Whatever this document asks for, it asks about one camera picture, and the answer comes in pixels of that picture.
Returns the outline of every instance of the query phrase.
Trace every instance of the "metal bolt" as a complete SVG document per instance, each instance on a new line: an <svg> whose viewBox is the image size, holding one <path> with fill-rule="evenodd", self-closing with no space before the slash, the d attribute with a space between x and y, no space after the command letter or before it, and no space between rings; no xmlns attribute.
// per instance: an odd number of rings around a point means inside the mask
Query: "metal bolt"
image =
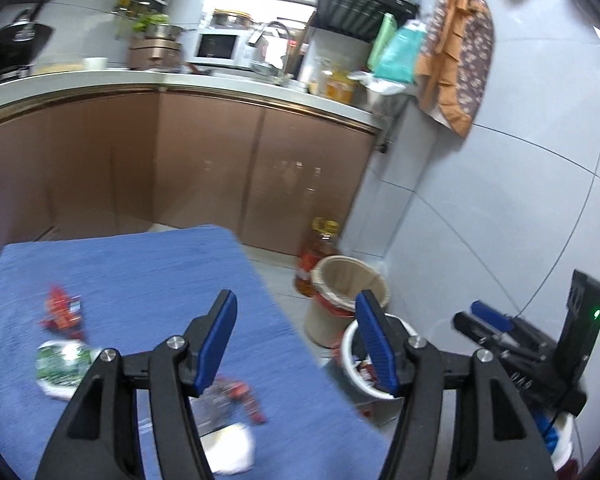
<svg viewBox="0 0 600 480"><path fill-rule="evenodd" d="M422 336L419 335L412 335L409 338L409 346L418 349L418 348L423 348L424 345L427 344L427 340L424 339Z"/></svg>
<svg viewBox="0 0 600 480"><path fill-rule="evenodd" d="M493 361L493 354L491 352L489 352L488 350L485 350L484 348L480 348L475 353L475 356L478 358L478 361L483 362L483 363L488 363L490 361Z"/></svg>
<svg viewBox="0 0 600 480"><path fill-rule="evenodd" d="M113 348L105 348L100 352L100 360L106 363L110 363L116 358L116 351Z"/></svg>
<svg viewBox="0 0 600 480"><path fill-rule="evenodd" d="M172 335L167 339L167 346L171 350L178 350L184 346L184 338L181 335Z"/></svg>

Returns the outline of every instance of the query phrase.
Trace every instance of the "countertop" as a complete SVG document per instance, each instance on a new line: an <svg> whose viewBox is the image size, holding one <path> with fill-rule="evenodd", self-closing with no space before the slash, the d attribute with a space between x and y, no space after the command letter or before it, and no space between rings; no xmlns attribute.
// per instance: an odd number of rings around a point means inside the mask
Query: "countertop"
<svg viewBox="0 0 600 480"><path fill-rule="evenodd" d="M372 127L380 127L370 113L304 92L247 79L206 75L171 74L132 70L85 70L28 76L0 84L0 108L37 96L80 88L125 85L150 85L173 88L215 89L236 95L257 95L284 101L346 118Z"/></svg>

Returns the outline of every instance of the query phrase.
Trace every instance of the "microwave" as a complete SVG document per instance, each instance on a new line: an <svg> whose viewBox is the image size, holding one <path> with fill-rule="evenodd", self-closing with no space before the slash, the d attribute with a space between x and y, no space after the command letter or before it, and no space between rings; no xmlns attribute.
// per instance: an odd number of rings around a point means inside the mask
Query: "microwave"
<svg viewBox="0 0 600 480"><path fill-rule="evenodd" d="M262 61L261 49L249 46L253 30L202 28L193 49L193 64L249 69L251 61Z"/></svg>

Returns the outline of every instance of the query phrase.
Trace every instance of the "brown cabinet door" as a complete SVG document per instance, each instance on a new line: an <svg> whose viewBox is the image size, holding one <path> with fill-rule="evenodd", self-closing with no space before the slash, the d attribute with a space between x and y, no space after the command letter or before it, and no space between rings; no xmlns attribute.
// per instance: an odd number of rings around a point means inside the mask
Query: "brown cabinet door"
<svg viewBox="0 0 600 480"><path fill-rule="evenodd" d="M343 225L373 143L344 126L267 110L242 242L297 254L315 216Z"/></svg>
<svg viewBox="0 0 600 480"><path fill-rule="evenodd" d="M0 250L52 226L45 147L41 112L0 124Z"/></svg>
<svg viewBox="0 0 600 480"><path fill-rule="evenodd" d="M112 143L113 202L118 233L141 233L152 224L157 92L97 99L92 127Z"/></svg>
<svg viewBox="0 0 600 480"><path fill-rule="evenodd" d="M238 230L263 109L183 94L160 96L154 219Z"/></svg>
<svg viewBox="0 0 600 480"><path fill-rule="evenodd" d="M54 222L58 237L116 234L112 140L99 129L101 99L46 110Z"/></svg>

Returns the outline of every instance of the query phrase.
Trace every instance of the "blue gripper pad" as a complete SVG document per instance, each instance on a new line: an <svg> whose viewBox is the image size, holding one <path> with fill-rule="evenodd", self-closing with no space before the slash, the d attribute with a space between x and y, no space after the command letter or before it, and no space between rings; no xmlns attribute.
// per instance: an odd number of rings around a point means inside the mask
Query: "blue gripper pad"
<svg viewBox="0 0 600 480"><path fill-rule="evenodd" d="M211 386L216 377L237 315L238 300L235 294L230 290L223 290L205 316L210 326L198 351L198 369L193 382L199 395Z"/></svg>
<svg viewBox="0 0 600 480"><path fill-rule="evenodd" d="M400 381L395 366L395 351L401 352L402 349L396 341L394 344L398 344L398 348L392 348L392 328L370 290L363 290L356 296L356 319L379 383L392 396L398 397Z"/></svg>
<svg viewBox="0 0 600 480"><path fill-rule="evenodd" d="M509 317L479 300L471 304L471 313L486 324L493 326L496 330L501 332L513 330L513 323L510 322Z"/></svg>

